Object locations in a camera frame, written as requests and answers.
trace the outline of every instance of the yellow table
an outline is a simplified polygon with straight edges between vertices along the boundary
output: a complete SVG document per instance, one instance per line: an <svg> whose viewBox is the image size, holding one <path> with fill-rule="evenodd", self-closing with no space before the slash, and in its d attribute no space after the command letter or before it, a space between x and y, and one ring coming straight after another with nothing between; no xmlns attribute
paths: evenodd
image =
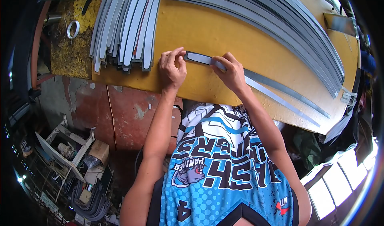
<svg viewBox="0 0 384 226"><path fill-rule="evenodd" d="M80 34L64 42L60 50L52 47L52 73L90 79L91 59L88 57L92 28L101 0L93 0L86 15L75 19L80 22ZM352 90L358 67L358 42L356 38L325 27L323 13L331 11L331 5L324 0L301 0L313 13L334 44L345 70L344 87ZM77 5L85 0L73 2L73 13L78 14ZM68 16L67 22L73 20ZM63 32L63 22L59 29ZM289 123L313 132L326 134L343 116L346 104L340 101L343 91L333 99L317 76L293 53L257 28L224 13L173 0L161 0L157 18L154 66L151 72L133 69L130 75L116 71L114 66L101 68L100 75L91 79L109 85L119 85L152 92L161 91L157 59L164 51L184 46L186 50L204 55L223 55L230 51L244 68L257 72L290 87L313 101L331 115L328 119L300 101L267 86L268 89L313 118L321 127L299 117L274 100L254 90L257 98L274 120ZM187 77L178 97L200 102L238 105L240 100L226 88L221 80L204 65L187 62Z"/></svg>

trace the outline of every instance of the man's right hand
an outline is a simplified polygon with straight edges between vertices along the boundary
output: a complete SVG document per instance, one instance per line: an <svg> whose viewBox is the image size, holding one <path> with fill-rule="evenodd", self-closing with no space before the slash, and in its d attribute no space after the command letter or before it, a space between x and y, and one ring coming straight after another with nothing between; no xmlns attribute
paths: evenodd
<svg viewBox="0 0 384 226"><path fill-rule="evenodd" d="M211 65L211 68L224 84L232 90L236 95L250 89L245 82L243 65L238 62L230 53L225 53L222 57L214 56L212 59L222 63L227 71L221 71L217 66Z"/></svg>

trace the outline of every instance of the plastic bag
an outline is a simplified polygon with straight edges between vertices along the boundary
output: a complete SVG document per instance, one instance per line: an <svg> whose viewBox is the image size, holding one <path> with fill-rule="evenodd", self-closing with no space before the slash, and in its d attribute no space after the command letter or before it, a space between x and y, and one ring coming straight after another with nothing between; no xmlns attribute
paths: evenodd
<svg viewBox="0 0 384 226"><path fill-rule="evenodd" d="M88 166L88 168L93 168L96 165L99 165L101 161L95 156L88 155L87 157L85 157L84 163Z"/></svg>

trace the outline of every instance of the stack of rubber strips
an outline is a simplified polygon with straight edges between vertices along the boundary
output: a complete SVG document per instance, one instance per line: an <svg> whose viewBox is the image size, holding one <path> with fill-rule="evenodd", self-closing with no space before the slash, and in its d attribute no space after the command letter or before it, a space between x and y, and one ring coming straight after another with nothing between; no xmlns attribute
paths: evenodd
<svg viewBox="0 0 384 226"><path fill-rule="evenodd" d="M91 197L86 204L79 200L82 191L83 182L78 180L77 185L73 188L71 197L71 205L76 213L92 222L102 219L107 213L111 202L104 195L100 180L97 179L96 185L92 189Z"/></svg>
<svg viewBox="0 0 384 226"><path fill-rule="evenodd" d="M132 65L151 71L159 3L160 0L101 1L89 52L94 73L100 74L101 65L106 67L107 62L126 73L130 73Z"/></svg>
<svg viewBox="0 0 384 226"><path fill-rule="evenodd" d="M344 68L332 42L300 0L178 0L224 12L265 32L300 58L333 98Z"/></svg>

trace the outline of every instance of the blue jersey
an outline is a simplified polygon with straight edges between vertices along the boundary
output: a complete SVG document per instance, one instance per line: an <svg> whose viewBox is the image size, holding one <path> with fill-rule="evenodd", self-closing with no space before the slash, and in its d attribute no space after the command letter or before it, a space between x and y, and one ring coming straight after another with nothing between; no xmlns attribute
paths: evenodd
<svg viewBox="0 0 384 226"><path fill-rule="evenodd" d="M243 105L199 104L185 116L162 182L160 225L218 225L239 208L251 223L292 225L293 201Z"/></svg>

